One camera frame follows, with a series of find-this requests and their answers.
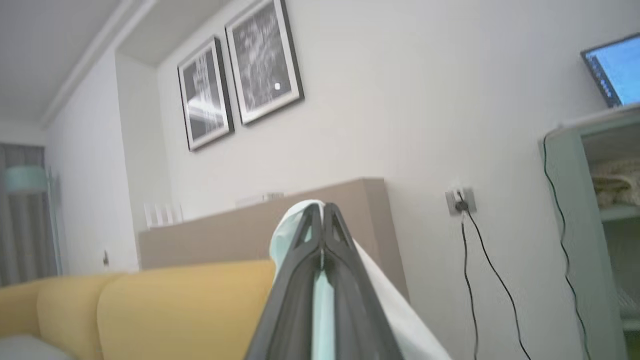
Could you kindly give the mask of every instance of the lampshade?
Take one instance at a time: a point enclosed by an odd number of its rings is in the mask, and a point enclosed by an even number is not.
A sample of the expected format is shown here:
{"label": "lampshade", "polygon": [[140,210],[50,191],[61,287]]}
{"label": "lampshade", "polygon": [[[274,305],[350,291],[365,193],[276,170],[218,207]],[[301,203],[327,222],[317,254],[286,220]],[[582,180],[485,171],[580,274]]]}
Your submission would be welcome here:
{"label": "lampshade", "polygon": [[10,167],[4,172],[6,192],[31,195],[47,192],[47,172],[39,166]]}

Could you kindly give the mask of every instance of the white wall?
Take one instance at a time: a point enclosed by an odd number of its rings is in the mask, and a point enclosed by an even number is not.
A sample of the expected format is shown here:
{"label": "white wall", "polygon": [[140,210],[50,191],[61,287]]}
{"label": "white wall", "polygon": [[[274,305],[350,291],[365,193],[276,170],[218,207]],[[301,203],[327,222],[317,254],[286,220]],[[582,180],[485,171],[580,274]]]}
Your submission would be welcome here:
{"label": "white wall", "polygon": [[47,130],[46,158],[59,182],[66,274],[138,269],[124,160],[115,53],[108,50]]}
{"label": "white wall", "polygon": [[44,146],[45,131],[37,122],[0,119],[0,143]]}
{"label": "white wall", "polygon": [[[159,67],[173,196],[186,218],[260,192],[383,176],[412,304],[453,358],[470,359],[460,219],[444,201],[459,179],[476,191],[532,357],[581,359],[537,141],[604,107],[579,51],[638,31],[640,3],[288,0],[307,99],[251,128],[234,101],[236,134],[189,153],[176,65],[212,34],[224,42],[224,24],[249,3],[228,4]],[[480,359],[522,358],[508,298],[470,237]]]}
{"label": "white wall", "polygon": [[156,70],[116,53],[122,143],[134,232],[147,229],[145,204],[170,204]]}

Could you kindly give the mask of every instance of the blue screen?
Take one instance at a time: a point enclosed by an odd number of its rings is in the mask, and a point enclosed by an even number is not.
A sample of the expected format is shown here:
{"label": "blue screen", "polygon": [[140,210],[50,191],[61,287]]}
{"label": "blue screen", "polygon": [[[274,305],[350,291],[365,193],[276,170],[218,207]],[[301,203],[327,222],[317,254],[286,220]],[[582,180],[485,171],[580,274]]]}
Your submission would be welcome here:
{"label": "blue screen", "polygon": [[640,102],[640,36],[584,55],[610,106]]}

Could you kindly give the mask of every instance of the power cord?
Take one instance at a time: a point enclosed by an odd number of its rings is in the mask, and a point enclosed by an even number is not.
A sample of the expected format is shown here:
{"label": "power cord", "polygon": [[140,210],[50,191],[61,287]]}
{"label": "power cord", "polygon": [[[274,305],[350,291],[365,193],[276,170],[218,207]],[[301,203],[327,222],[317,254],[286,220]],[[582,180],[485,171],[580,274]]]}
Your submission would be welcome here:
{"label": "power cord", "polygon": [[[516,309],[516,303],[513,300],[513,296],[511,296],[511,292],[509,291],[509,288],[507,288],[507,285],[504,283],[504,281],[502,280],[502,277],[500,276],[500,274],[498,274],[498,271],[495,269],[495,267],[493,266],[493,263],[491,262],[491,259],[489,258],[489,254],[487,253],[486,248],[484,247],[484,240],[482,239],[482,234],[480,233],[480,229],[478,228],[478,225],[476,224],[476,221],[471,216],[471,212],[469,211],[469,206],[468,206],[467,202],[464,201],[464,199],[462,198],[462,194],[460,192],[458,192],[458,196],[460,197],[460,200],[458,202],[456,202],[456,209],[458,209],[458,211],[462,211],[463,214],[466,213],[469,216],[469,219],[471,219],[471,222],[473,223],[473,225],[474,225],[474,227],[476,229],[476,232],[478,234],[478,238],[480,239],[480,245],[482,245],[482,250],[484,252],[484,257],[486,258],[487,262],[489,263],[489,266],[491,267],[491,270],[493,270],[493,273],[495,274],[495,276],[498,278],[498,280],[502,284],[502,287],[504,288],[504,291],[506,291],[507,295],[509,296],[509,300],[511,301],[511,307],[513,307],[513,314],[514,314],[514,317],[515,317],[515,320],[516,320],[516,330],[518,332],[518,342],[520,344],[520,348],[522,349],[522,352],[525,354],[525,356],[527,356],[527,359],[531,360],[531,356],[529,356],[529,353],[527,352],[527,349],[525,349],[524,344],[522,343],[522,334],[520,332],[520,321],[518,319],[518,310]],[[474,306],[473,306],[473,296],[471,295],[471,286],[469,285],[469,281],[468,281],[468,277],[467,277],[467,239],[466,239],[466,236],[465,236],[464,216],[462,218],[462,238],[463,238],[463,241],[465,243],[465,279],[467,280],[467,285],[469,287],[469,295],[471,297],[472,315],[474,317],[474,327],[476,329],[476,351],[474,353],[474,359],[477,359],[477,323],[476,323],[476,315],[475,315]]]}
{"label": "power cord", "polygon": [[543,149],[543,157],[544,157],[544,168],[545,168],[545,176],[547,177],[547,181],[551,186],[552,193],[554,194],[554,201],[556,203],[556,209],[558,213],[560,213],[560,219],[562,220],[562,231],[560,233],[560,247],[562,247],[562,251],[564,252],[564,260],[566,261],[566,268],[564,270],[564,279],[566,280],[567,285],[569,285],[569,289],[571,289],[571,293],[573,294],[573,306],[575,308],[575,314],[580,321],[580,326],[582,327],[582,342],[584,346],[584,352],[587,354],[587,359],[591,360],[591,354],[589,353],[589,347],[587,346],[587,329],[584,326],[584,320],[582,320],[582,316],[580,315],[580,311],[578,311],[578,295],[575,293],[575,288],[573,288],[573,284],[571,280],[569,280],[569,272],[571,269],[571,261],[569,260],[569,253],[566,251],[566,247],[564,247],[564,238],[566,236],[566,219],[564,217],[564,212],[560,207],[560,202],[558,201],[558,195],[556,192],[556,186],[554,182],[551,180],[549,176],[549,172],[547,170],[547,137],[549,133],[545,135],[542,139],[542,149]]}
{"label": "power cord", "polygon": [[462,242],[465,244],[465,281],[467,282],[467,288],[469,289],[469,299],[471,300],[471,316],[474,319],[474,331],[476,335],[476,342],[474,343],[474,359],[478,358],[478,322],[476,320],[476,309],[474,307],[474,294],[471,291],[471,283],[469,282],[469,276],[467,275],[467,259],[468,259],[468,250],[467,250],[467,236],[465,235],[465,213],[462,214],[462,221],[460,222],[460,227],[462,230]]}

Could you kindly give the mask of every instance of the framed picture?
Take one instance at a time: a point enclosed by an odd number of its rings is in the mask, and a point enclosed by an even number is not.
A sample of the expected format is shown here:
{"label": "framed picture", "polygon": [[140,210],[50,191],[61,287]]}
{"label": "framed picture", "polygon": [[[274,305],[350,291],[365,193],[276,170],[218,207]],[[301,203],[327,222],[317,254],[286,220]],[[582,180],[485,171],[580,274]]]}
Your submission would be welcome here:
{"label": "framed picture", "polygon": [[234,132],[220,40],[214,37],[178,65],[189,150]]}
{"label": "framed picture", "polygon": [[304,99],[284,0],[258,0],[225,28],[240,119]]}

